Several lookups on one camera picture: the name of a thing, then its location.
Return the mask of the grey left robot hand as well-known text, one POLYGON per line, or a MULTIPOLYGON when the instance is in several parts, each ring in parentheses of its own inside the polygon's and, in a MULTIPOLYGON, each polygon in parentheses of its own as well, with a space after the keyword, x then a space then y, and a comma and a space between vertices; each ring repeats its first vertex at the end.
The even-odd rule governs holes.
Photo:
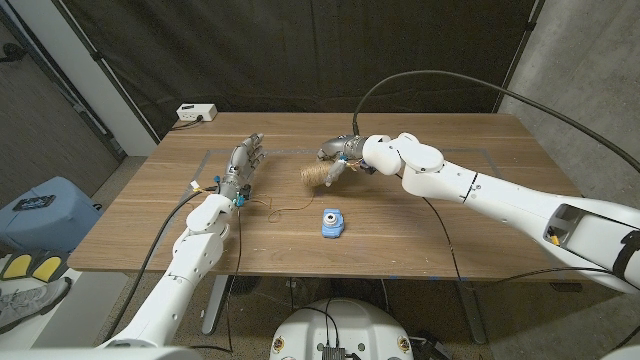
POLYGON ((233 149, 219 185, 220 195, 233 201, 241 188, 251 182, 254 171, 266 157, 261 145, 263 138, 262 133, 254 133, 233 149))

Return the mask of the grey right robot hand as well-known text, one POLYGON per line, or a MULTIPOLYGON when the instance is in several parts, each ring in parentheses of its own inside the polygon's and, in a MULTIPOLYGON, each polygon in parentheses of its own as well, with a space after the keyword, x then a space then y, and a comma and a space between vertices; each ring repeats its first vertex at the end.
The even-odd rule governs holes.
POLYGON ((362 155, 366 140, 367 137, 359 135, 340 135, 321 145, 317 159, 330 163, 328 173, 322 180, 327 187, 337 181, 347 167, 355 167, 365 171, 371 170, 362 155))

